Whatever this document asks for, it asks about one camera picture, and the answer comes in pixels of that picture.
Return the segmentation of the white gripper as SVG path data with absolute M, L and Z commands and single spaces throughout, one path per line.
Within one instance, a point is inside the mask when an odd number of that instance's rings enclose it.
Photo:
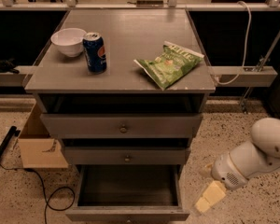
M 236 190 L 245 186 L 248 182 L 236 168 L 228 152 L 217 157 L 213 164 L 206 164 L 203 168 L 203 174 L 211 175 L 215 181 L 206 186 L 194 204 L 199 213 L 205 213 L 223 200 L 226 197 L 227 189 Z

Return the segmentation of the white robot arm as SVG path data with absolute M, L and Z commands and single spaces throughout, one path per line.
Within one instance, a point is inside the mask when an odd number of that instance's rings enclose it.
M 211 177 L 192 205 L 203 214 L 220 202 L 228 190 L 245 186 L 251 178 L 280 171 L 280 119 L 256 121 L 250 139 L 205 165 L 200 173 Z

